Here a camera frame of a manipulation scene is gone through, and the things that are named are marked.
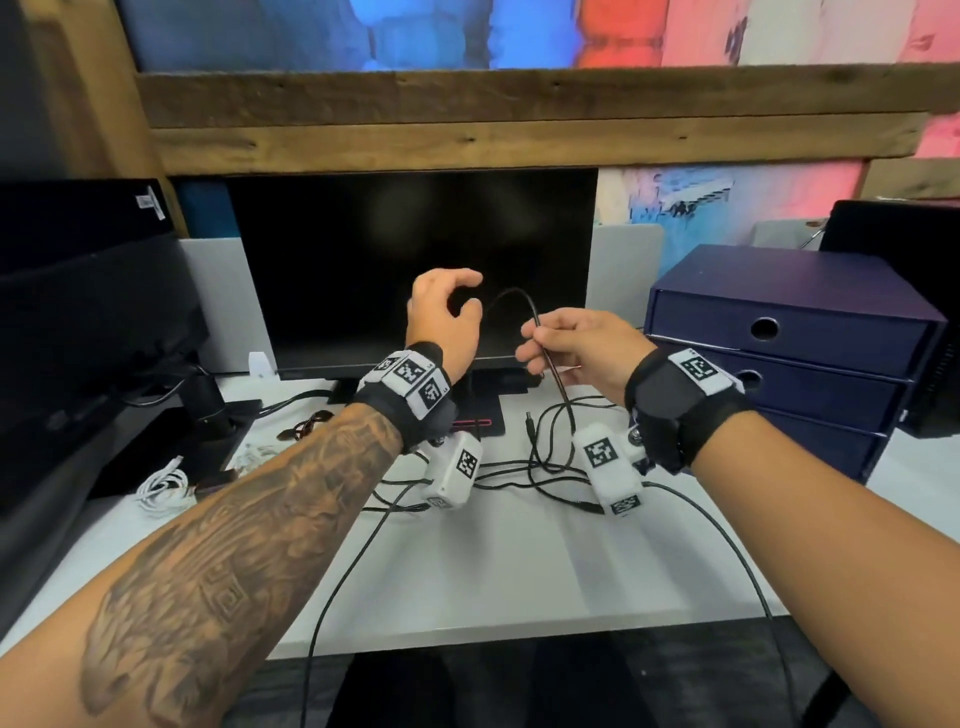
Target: monitor stand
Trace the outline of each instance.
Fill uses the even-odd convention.
[[[327,404],[347,404],[357,391],[359,379],[338,379],[333,386],[333,395]],[[468,430],[479,426],[481,437],[499,437],[507,432],[500,407],[500,395],[523,395],[533,387],[540,386],[539,376],[524,369],[478,369],[465,376],[453,386],[452,397],[457,402],[458,416],[453,431]],[[469,387],[472,383],[473,393]]]
[[[193,376],[178,392],[183,407],[163,410],[101,471],[89,497],[133,493],[151,474],[183,456],[191,485],[212,484],[256,419],[261,400],[224,402],[213,376]]]

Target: hand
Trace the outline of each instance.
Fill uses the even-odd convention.
[[[531,319],[520,333],[530,341],[517,348],[516,358],[527,362],[530,374],[547,369],[547,349],[556,366],[576,367],[561,373],[565,385],[590,384],[620,405],[636,365],[657,348],[623,319],[585,308],[558,308],[540,316],[539,328]]]
[[[432,341],[444,351],[444,371],[450,383],[467,373],[480,342],[483,305],[470,299],[451,316],[446,307],[450,294],[459,286],[476,288],[483,275],[469,268],[449,271],[435,268],[414,281],[413,295],[407,302],[407,346]]]

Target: floor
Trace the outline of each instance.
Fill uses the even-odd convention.
[[[777,628],[804,706],[828,674],[790,618]],[[763,619],[689,624],[614,633],[661,728],[788,727],[780,662]],[[534,642],[440,648],[458,690],[461,728],[521,728]],[[323,728],[351,656],[316,658],[307,725]],[[267,663],[224,721],[226,728],[297,728],[303,661]],[[833,728],[878,728],[851,698]]]

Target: person's left hand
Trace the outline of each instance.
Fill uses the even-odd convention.
[[[454,317],[446,302],[459,286],[475,288],[482,280],[482,274],[469,268],[435,268],[414,281],[413,295],[407,302],[407,346],[420,341],[432,341],[439,346],[451,384],[467,373],[477,354],[483,305],[479,299],[470,299],[460,309],[460,315]]]

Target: white tabletop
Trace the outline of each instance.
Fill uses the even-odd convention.
[[[221,387],[228,400],[257,398],[270,403],[325,385],[242,376],[224,380]],[[572,389],[571,396],[589,393],[580,389]],[[527,395],[501,401],[507,436],[484,440],[484,462],[525,459],[525,413],[536,417],[559,401],[559,393],[552,382],[544,382]],[[278,432],[322,406],[323,400],[297,402],[255,424],[247,442],[276,445]],[[580,408],[577,420],[580,425],[602,420],[623,427],[626,415],[622,410]],[[561,422],[558,444],[563,454],[569,443],[565,431]],[[960,438],[918,441],[897,432],[870,487],[960,540],[958,444]],[[417,478],[424,467],[416,457],[401,457],[387,477]],[[692,497],[732,534],[692,477],[671,476],[660,469],[648,477]],[[567,483],[550,489],[558,495],[592,499],[587,485]],[[378,492],[393,499],[399,487],[381,485]],[[404,502],[417,500],[418,488],[414,488]],[[361,514],[320,587],[271,658],[306,654],[331,590],[379,518],[376,513]],[[164,522],[147,516],[129,498],[121,499],[73,546],[0,643],[0,654]],[[774,613],[785,614],[754,568]],[[474,491],[467,506],[458,511],[391,515],[334,600],[316,654],[761,615],[749,578],[720,534],[668,493],[649,490],[635,514],[614,520],[529,490]]]

